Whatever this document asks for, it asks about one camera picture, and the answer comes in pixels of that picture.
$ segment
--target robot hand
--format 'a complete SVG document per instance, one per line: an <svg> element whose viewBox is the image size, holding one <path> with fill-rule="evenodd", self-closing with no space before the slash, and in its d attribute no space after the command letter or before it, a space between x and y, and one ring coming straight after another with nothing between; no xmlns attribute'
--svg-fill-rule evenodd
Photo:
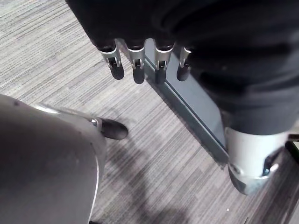
<svg viewBox="0 0 299 224"><path fill-rule="evenodd" d="M136 83L144 41L156 44L163 83L174 42L183 46L178 79L191 74L217 104L229 173L244 194L277 170L299 105L299 2L295 0L67 0L116 79L124 76L115 38L125 40Z"/></svg>

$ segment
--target gray striped carpet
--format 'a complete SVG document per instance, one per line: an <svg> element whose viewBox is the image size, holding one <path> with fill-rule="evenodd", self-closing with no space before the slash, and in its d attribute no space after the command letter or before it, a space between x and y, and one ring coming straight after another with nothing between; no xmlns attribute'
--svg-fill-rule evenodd
<svg viewBox="0 0 299 224"><path fill-rule="evenodd" d="M114 80L62 0L2 0L0 93L125 123L108 142L92 220L102 224L276 224L299 181L287 163L254 196L234 189L221 168L148 82Z"/></svg>

